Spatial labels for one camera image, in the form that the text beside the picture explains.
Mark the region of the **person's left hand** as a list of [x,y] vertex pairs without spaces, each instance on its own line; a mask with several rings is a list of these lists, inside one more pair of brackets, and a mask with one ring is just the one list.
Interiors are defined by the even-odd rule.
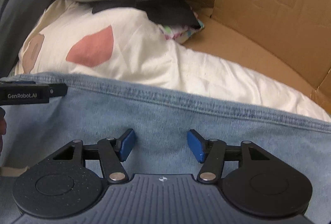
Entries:
[[7,123],[5,120],[6,112],[0,108],[0,153],[3,150],[3,136],[7,132]]

